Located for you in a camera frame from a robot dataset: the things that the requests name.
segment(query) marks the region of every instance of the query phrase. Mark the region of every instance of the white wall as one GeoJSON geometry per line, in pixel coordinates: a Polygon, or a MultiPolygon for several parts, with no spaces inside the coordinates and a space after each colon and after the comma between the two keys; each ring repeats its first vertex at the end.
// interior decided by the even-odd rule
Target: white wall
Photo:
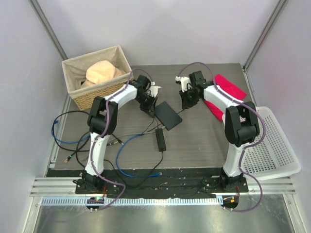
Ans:
{"type": "Polygon", "coordinates": [[[276,115],[301,165],[293,175],[311,222],[311,2],[288,1],[249,69],[256,100],[276,115]]]}
{"type": "Polygon", "coordinates": [[[28,1],[1,1],[0,31],[0,232],[15,233],[44,175],[66,89],[61,58],[28,1]]]}
{"type": "Polygon", "coordinates": [[[120,44],[130,65],[245,63],[277,0],[39,0],[68,57],[120,44]]]}

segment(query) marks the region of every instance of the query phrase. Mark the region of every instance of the white plastic basket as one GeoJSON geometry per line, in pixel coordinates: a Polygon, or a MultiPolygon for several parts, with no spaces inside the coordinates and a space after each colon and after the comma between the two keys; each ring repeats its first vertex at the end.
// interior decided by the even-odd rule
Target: white plastic basket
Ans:
{"type": "MultiPolygon", "coordinates": [[[[256,107],[256,110],[266,125],[266,136],[259,145],[246,150],[243,170],[262,181],[298,173],[301,165],[274,114],[267,107],[256,107]]],[[[262,136],[259,125],[260,134],[255,142],[262,136]]]]}

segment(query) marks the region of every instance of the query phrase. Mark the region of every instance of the power adapter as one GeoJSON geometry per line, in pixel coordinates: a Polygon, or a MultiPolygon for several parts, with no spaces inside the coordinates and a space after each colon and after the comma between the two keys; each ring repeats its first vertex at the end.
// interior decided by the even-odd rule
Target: power adapter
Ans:
{"type": "Polygon", "coordinates": [[[159,147],[159,152],[166,151],[163,129],[156,129],[155,130],[155,136],[156,136],[156,140],[157,140],[157,146],[159,147]]]}

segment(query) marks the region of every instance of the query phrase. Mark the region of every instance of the red fabric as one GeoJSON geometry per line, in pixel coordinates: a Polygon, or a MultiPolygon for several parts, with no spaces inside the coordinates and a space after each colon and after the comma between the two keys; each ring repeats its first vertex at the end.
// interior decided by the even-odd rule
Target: red fabric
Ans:
{"type": "MultiPolygon", "coordinates": [[[[244,99],[244,97],[247,95],[245,92],[243,92],[241,89],[239,89],[237,86],[235,86],[233,83],[229,82],[224,76],[217,74],[215,76],[215,81],[217,85],[219,85],[222,90],[227,92],[228,94],[232,95],[234,98],[237,98],[239,100],[244,99]]],[[[210,109],[210,111],[214,114],[214,116],[222,121],[223,119],[223,112],[217,108],[214,104],[208,101],[204,101],[204,103],[207,105],[207,107],[210,109]]]]}

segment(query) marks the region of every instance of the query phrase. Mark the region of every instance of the basket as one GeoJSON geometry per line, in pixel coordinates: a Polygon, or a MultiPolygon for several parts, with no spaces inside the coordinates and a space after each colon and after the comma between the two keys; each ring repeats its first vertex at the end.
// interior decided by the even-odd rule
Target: basket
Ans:
{"type": "Polygon", "coordinates": [[[80,110],[91,108],[96,96],[108,96],[120,89],[131,72],[130,65],[119,45],[64,60],[62,66],[68,94],[76,102],[80,110]],[[86,80],[87,69],[96,62],[103,60],[108,60],[116,68],[125,71],[126,74],[81,89],[81,82],[86,80]]]}
{"type": "MultiPolygon", "coordinates": [[[[259,145],[246,150],[242,169],[262,181],[298,173],[301,165],[274,114],[267,107],[256,110],[266,125],[266,136],[259,145]]],[[[260,134],[254,143],[261,137],[260,124],[260,134]]]]}

